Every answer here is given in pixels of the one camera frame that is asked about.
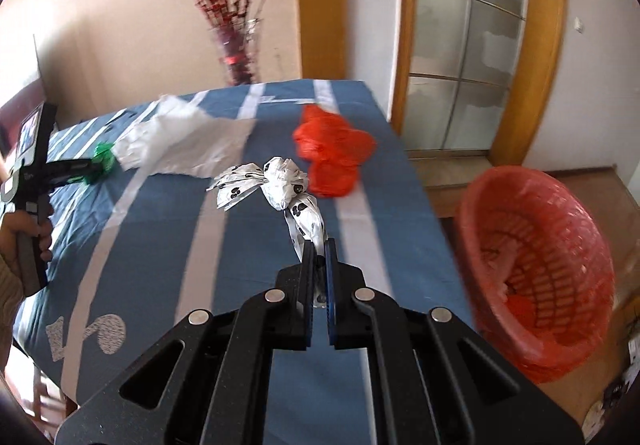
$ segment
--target silver screw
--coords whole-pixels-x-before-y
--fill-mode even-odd
[[[189,324],[198,326],[209,320],[209,314],[204,310],[196,310],[189,313]]]
[[[282,302],[285,298],[284,291],[273,289],[264,294],[267,302]]]
[[[373,300],[373,297],[376,296],[375,292],[370,288],[358,288],[356,290],[356,299],[361,300],[363,302],[368,302]]]
[[[431,310],[431,318],[436,322],[449,322],[452,316],[451,312],[446,308],[434,308]]]

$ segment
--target floor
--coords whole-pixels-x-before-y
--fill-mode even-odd
[[[465,191],[462,177],[471,181],[485,167],[484,162],[465,162],[465,159],[454,158],[450,162],[414,160],[418,176],[439,218],[455,215]],[[613,169],[554,173],[554,176],[574,193],[596,220],[609,241],[616,270],[616,307],[606,341],[583,365],[558,381],[540,385],[581,424],[604,388],[628,365],[628,328],[640,314],[640,303],[632,302],[639,298],[640,292],[640,208]]]

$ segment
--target red plastic trash can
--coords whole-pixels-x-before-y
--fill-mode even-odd
[[[490,169],[467,187],[456,230],[478,329],[528,378],[560,378],[602,342],[609,247],[564,185],[523,167]]]

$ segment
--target device handle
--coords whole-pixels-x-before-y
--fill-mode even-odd
[[[37,202],[26,202],[25,209],[38,224],[44,222],[48,217],[49,195],[42,194]],[[31,237],[24,232],[18,232],[16,238],[18,251],[18,265],[20,266],[20,277],[25,297],[34,295],[44,288],[47,280],[47,263],[40,257],[40,238]]]

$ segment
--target white plastic bag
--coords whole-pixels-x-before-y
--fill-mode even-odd
[[[210,178],[232,164],[254,119],[213,118],[176,96],[162,96],[156,115],[118,138],[113,154],[124,170]]]

